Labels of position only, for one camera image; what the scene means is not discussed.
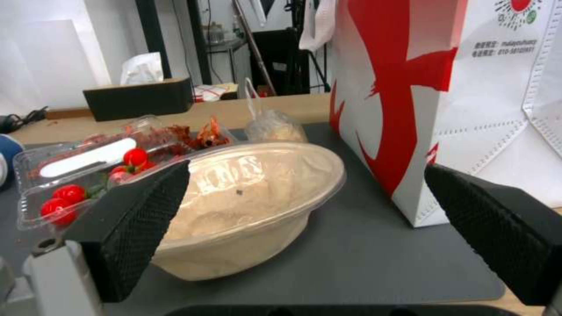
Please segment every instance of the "plastic bag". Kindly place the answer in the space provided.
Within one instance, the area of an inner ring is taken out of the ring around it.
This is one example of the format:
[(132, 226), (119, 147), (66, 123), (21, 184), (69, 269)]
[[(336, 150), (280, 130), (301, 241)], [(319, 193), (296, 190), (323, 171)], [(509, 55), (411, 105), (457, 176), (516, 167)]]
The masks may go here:
[[(253, 120), (245, 128), (246, 136), (250, 141), (290, 141), (308, 142), (305, 131), (301, 124), (287, 114), (267, 109), (262, 109), (260, 97), (252, 86), (252, 82), (246, 78), (246, 99), (248, 109), (252, 113)], [(256, 98), (258, 106), (254, 106), (252, 96)]]

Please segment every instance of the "blue object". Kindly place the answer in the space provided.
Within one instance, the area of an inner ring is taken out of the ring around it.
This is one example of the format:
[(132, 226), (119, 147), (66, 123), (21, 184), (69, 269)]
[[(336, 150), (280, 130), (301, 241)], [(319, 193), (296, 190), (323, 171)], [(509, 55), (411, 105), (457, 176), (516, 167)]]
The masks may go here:
[(22, 152), (24, 147), (8, 135), (0, 134), (0, 188), (13, 175), (13, 157)]

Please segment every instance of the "bag handle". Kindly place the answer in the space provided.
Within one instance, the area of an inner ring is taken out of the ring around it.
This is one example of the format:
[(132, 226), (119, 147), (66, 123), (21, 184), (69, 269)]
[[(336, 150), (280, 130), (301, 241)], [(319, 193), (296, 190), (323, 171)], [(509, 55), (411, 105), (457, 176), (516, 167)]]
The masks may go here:
[[(246, 91), (246, 101), (248, 102), (248, 109), (250, 110), (250, 113), (255, 120), (256, 117), (261, 114), (261, 98), (253, 88), (252, 81), (249, 78), (246, 78), (246, 82), (244, 83), (244, 90)], [(255, 97), (257, 100), (258, 108), (253, 105), (253, 97)]]

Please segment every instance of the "tissue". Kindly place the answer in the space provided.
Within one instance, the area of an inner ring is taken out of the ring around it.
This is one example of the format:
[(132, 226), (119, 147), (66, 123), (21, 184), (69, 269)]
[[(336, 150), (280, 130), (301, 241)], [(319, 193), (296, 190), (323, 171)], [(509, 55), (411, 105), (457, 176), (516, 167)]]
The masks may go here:
[(143, 84), (163, 80), (159, 52), (136, 55), (123, 63), (121, 84)]

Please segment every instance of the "black box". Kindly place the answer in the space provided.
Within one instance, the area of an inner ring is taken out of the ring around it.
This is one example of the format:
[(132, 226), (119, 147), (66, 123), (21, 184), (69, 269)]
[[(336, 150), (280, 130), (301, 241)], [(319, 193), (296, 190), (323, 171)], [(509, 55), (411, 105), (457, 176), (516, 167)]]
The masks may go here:
[(83, 92), (96, 121), (183, 113), (193, 105), (191, 78), (172, 78), (148, 84), (106, 85)]

